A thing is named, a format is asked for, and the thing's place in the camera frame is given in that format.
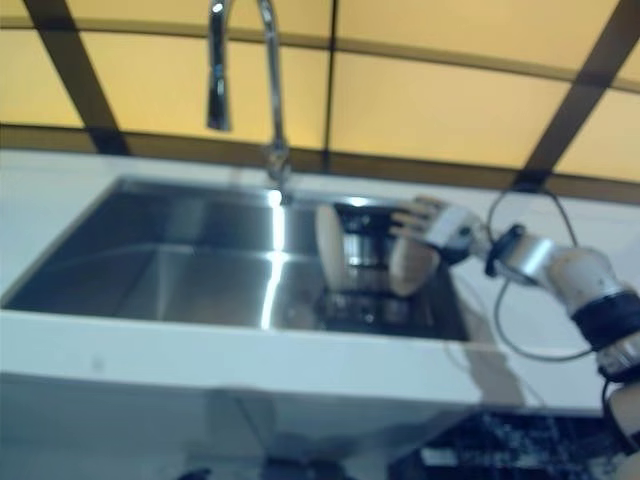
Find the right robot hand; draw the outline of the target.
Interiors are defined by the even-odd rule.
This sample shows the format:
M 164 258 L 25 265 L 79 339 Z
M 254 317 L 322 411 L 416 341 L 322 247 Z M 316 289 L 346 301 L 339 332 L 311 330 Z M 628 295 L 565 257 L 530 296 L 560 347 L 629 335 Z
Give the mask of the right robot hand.
M 491 247 L 486 224 L 475 212 L 434 197 L 400 203 L 391 221 L 392 235 L 435 250 L 450 265 L 468 258 L 485 260 Z

